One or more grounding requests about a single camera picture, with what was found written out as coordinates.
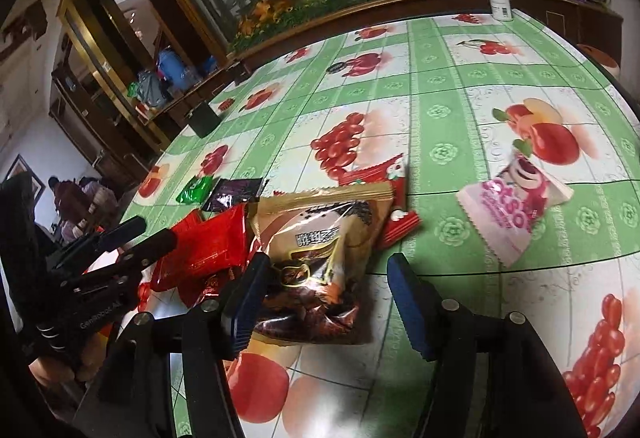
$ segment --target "green tablecloth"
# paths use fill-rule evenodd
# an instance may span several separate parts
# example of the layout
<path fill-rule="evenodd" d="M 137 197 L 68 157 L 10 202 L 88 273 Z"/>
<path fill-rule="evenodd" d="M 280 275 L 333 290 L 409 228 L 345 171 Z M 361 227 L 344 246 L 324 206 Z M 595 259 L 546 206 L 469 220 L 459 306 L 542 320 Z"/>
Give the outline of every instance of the green tablecloth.
<path fill-rule="evenodd" d="M 412 435 L 433 365 L 412 351 L 386 284 L 386 257 L 398 250 L 443 296 L 486 315 L 524 313 L 561 371 L 571 369 L 587 346 L 603 298 L 611 293 L 622 300 L 626 346 L 616 359 L 622 376 L 611 390 L 613 410 L 600 424 L 603 434 L 615 426 L 640 389 L 640 123 L 573 46 L 519 12 L 504 24 L 484 14 L 419 18 L 283 56 L 229 86 L 212 105 L 228 99 L 234 102 L 216 131 L 199 139 L 185 129 L 158 162 L 157 189 L 135 197 L 125 218 L 144 216 L 148 235 L 191 210 L 175 197 L 221 145 L 228 150 L 216 176 L 266 177 L 265 195 L 336 185 L 309 144 L 354 111 L 365 114 L 365 129 L 347 169 L 408 154 L 408 205 L 422 219 L 420 230 L 370 262 L 366 343 L 270 348 L 252 341 L 249 351 L 273 360 L 290 382 L 281 414 L 273 408 L 271 414 L 241 412 L 247 436 Z M 562 123 L 580 155 L 571 164 L 550 163 L 575 142 L 534 137 L 540 144 L 532 160 L 571 184 L 575 195 L 546 212 L 529 248 L 505 269 L 455 193 L 510 159 L 518 136 L 492 110 L 514 104 Z M 154 295 L 149 305 L 156 317 L 185 309 L 174 291 Z M 180 436 L 189 423 L 178 356 L 172 379 Z M 272 400 L 284 397 L 259 379 L 255 384 Z M 474 406 L 475 414 L 480 408 Z M 255 423 L 265 415 L 274 418 Z"/>

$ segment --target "yellow flower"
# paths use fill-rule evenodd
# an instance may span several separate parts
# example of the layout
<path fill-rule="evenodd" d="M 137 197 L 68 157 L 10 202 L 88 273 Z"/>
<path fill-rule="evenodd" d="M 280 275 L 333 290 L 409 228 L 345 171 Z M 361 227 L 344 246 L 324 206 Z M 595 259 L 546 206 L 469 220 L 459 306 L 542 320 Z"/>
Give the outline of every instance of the yellow flower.
<path fill-rule="evenodd" d="M 254 16 L 258 21 L 265 22 L 271 17 L 271 5 L 267 0 L 262 0 L 255 5 Z"/>
<path fill-rule="evenodd" d="M 242 35 L 249 36 L 254 31 L 255 23 L 252 20 L 243 18 L 240 21 L 239 27 L 240 33 L 242 33 Z"/>
<path fill-rule="evenodd" d="M 273 6 L 273 19 L 278 22 L 280 20 L 279 16 L 282 12 L 287 8 L 287 3 L 283 1 L 276 2 Z"/>

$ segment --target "plastic bag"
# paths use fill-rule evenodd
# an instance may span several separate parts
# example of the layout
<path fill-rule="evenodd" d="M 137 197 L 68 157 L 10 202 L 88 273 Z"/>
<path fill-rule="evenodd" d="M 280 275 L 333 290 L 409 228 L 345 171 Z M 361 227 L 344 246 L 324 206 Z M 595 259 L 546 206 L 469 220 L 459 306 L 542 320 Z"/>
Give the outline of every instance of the plastic bag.
<path fill-rule="evenodd" d="M 406 160 L 400 153 L 377 165 L 344 173 L 339 179 L 340 185 L 350 183 L 375 183 L 389 180 L 394 188 L 394 204 L 389 219 L 382 228 L 382 234 L 376 242 L 378 250 L 388 249 L 420 226 L 420 218 L 415 211 L 406 209 Z"/>
<path fill-rule="evenodd" d="M 178 234 L 176 248 L 154 270 L 154 290 L 178 287 L 183 281 L 206 278 L 223 269 L 245 266 L 247 255 L 244 204 Z"/>
<path fill-rule="evenodd" d="M 202 206 L 202 210 L 221 213 L 236 204 L 255 201 L 260 196 L 261 190 L 261 178 L 240 178 L 237 180 L 221 178 L 213 187 L 211 195 Z"/>
<path fill-rule="evenodd" d="M 180 239 L 182 234 L 186 231 L 195 227 L 198 224 L 202 223 L 202 216 L 200 215 L 200 211 L 198 209 L 194 209 L 189 214 L 187 214 L 183 219 L 181 219 L 177 224 L 171 227 L 171 230 L 178 236 L 178 243 L 176 247 L 180 246 Z M 156 266 L 154 268 L 153 274 L 151 275 L 151 290 L 154 292 L 163 292 L 165 290 L 169 290 L 170 288 L 175 287 L 175 285 L 169 281 L 167 281 L 169 269 L 169 256 L 163 256 L 158 260 Z"/>
<path fill-rule="evenodd" d="M 278 273 L 255 330 L 285 341 L 348 333 L 354 288 L 393 200 L 387 181 L 260 199 L 251 224 Z"/>
<path fill-rule="evenodd" d="M 187 182 L 176 197 L 178 203 L 200 204 L 207 198 L 213 188 L 214 178 L 210 175 L 194 176 Z"/>
<path fill-rule="evenodd" d="M 142 70 L 138 73 L 138 98 L 152 108 L 160 108 L 167 104 L 171 97 L 162 92 L 160 79 L 155 72 Z"/>
<path fill-rule="evenodd" d="M 518 153 L 493 179 L 466 185 L 456 196 L 489 248 L 510 267 L 529 246 L 537 219 L 573 194 Z"/>

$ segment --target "picture frame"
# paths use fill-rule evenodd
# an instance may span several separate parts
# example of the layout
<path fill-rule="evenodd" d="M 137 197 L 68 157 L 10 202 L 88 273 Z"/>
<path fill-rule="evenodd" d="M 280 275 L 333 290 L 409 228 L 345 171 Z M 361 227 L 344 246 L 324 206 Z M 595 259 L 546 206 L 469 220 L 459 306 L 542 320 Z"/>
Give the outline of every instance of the picture frame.
<path fill-rule="evenodd" d="M 14 177 L 18 173 L 23 172 L 29 173 L 29 175 L 31 176 L 31 187 L 33 188 L 34 198 L 33 204 L 36 205 L 36 203 L 38 203 L 38 200 L 42 196 L 42 193 L 44 193 L 44 183 L 38 178 L 38 176 L 36 176 L 35 173 L 33 173 L 33 171 L 31 171 L 31 168 L 24 161 L 21 155 L 18 154 L 17 157 L 15 157 L 14 163 L 11 164 L 11 167 L 4 177 L 4 180 L 9 180 L 11 177 Z"/>

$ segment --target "red and white wrapper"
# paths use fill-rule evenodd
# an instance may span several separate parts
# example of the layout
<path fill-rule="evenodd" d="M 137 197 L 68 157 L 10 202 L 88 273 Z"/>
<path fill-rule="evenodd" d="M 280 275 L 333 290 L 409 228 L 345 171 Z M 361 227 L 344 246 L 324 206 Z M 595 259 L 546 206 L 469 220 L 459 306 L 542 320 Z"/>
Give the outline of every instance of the red and white wrapper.
<path fill-rule="evenodd" d="M 406 212 L 406 159 L 400 153 L 377 165 L 348 171 L 338 178 L 340 185 L 353 183 L 373 183 L 388 180 L 394 189 L 394 203 L 391 214 L 380 237 L 376 242 L 378 250 L 388 249 L 396 241 L 404 238 L 408 233 L 420 225 L 420 218 L 415 211 Z"/>
<path fill-rule="evenodd" d="M 517 154 L 493 179 L 469 184 L 456 196 L 489 248 L 510 267 L 529 246 L 533 225 L 545 209 L 573 194 L 573 189 Z"/>

